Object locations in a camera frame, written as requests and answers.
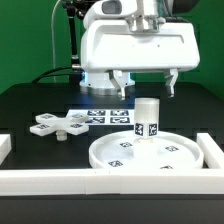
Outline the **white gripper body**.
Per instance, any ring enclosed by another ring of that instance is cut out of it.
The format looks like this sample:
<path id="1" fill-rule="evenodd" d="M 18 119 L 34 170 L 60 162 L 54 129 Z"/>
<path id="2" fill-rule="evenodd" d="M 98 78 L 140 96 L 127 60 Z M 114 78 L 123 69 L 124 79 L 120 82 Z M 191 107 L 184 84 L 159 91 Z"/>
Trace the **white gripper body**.
<path id="1" fill-rule="evenodd" d="M 97 20 L 81 41 L 81 66 L 89 73 L 188 71 L 199 62 L 190 23 L 165 23 L 158 32 L 132 33 L 125 20 Z"/>

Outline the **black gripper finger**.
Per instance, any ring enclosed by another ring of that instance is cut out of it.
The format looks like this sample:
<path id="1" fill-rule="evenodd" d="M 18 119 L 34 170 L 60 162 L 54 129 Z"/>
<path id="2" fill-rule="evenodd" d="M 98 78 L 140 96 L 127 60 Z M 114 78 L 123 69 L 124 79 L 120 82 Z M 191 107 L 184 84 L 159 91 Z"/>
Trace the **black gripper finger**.
<path id="1" fill-rule="evenodd" d="M 121 98 L 124 99 L 126 97 L 126 90 L 131 84 L 130 74 L 121 70 L 113 70 L 111 82 L 118 90 Z"/>
<path id="2" fill-rule="evenodd" d="M 174 86 L 178 78 L 178 70 L 177 69 L 169 69 L 165 72 L 165 87 L 166 93 L 169 98 L 173 97 L 175 94 Z"/>

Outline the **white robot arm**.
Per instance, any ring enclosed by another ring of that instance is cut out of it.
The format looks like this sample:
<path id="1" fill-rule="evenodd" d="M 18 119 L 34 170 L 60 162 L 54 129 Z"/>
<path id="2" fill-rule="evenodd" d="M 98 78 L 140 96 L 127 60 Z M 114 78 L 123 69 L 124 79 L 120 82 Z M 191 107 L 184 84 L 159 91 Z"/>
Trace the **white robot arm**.
<path id="1" fill-rule="evenodd" d="M 81 89 L 124 95 L 132 73 L 163 73 L 174 95 L 181 71 L 200 62 L 193 25 L 178 15 L 200 0 L 98 0 L 87 10 L 81 40 Z"/>

